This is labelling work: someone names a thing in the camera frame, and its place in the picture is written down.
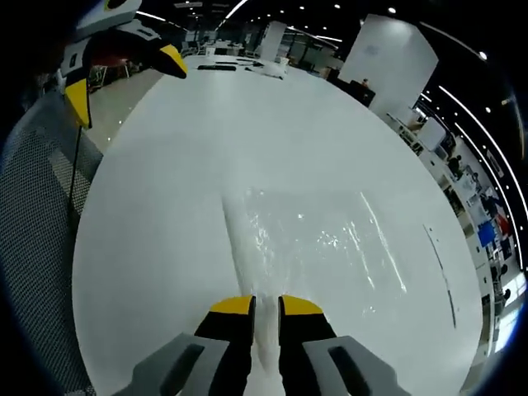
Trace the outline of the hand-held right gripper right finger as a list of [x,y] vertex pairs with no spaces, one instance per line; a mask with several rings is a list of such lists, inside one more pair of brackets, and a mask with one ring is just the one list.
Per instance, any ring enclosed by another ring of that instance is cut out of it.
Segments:
[[406,395],[394,368],[350,336],[339,337],[313,302],[278,298],[279,371],[287,395]]

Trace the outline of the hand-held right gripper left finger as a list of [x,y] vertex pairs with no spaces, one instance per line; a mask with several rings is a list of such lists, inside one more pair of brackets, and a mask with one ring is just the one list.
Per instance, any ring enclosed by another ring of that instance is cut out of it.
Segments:
[[256,297],[224,299],[133,369],[133,395],[242,395],[252,368]]

